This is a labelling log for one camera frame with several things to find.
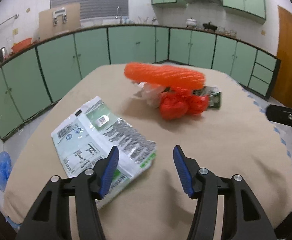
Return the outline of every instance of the orange mesh roll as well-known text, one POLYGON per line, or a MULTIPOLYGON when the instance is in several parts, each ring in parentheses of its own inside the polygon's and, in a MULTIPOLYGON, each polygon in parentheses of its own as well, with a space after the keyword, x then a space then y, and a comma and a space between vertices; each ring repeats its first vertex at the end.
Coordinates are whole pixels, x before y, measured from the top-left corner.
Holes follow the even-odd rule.
POLYGON ((165 87, 196 90, 202 89, 205 85, 205 75, 203 73, 177 66, 154 66, 131 62, 126 65, 124 74, 134 81, 148 82, 165 87))

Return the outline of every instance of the crumpled plastic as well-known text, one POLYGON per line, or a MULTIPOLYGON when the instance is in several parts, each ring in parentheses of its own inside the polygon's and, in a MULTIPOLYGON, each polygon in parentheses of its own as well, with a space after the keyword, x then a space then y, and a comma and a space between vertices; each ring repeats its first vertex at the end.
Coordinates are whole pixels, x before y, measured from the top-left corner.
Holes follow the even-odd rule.
POLYGON ((0 153, 0 190, 4 192, 12 170, 11 158, 7 152, 0 153))

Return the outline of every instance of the silver bolt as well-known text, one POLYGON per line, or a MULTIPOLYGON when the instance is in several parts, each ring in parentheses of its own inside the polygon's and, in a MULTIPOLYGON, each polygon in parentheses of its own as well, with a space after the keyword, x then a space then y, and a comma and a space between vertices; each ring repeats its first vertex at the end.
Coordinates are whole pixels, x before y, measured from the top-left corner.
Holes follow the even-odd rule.
POLYGON ((205 168, 201 168, 199 170, 199 173, 202 174, 202 175, 206 175, 208 173, 208 169, 205 169, 205 168))
POLYGON ((85 174, 86 175, 92 175, 92 174, 94 174, 94 170, 93 169, 87 169, 87 170, 85 170, 85 174))
POLYGON ((51 179, 50 179, 52 182, 57 182, 59 180, 59 176, 55 175, 55 176, 52 176, 51 179))
POLYGON ((241 181, 243 178, 240 175, 235 175, 234 180, 241 181))

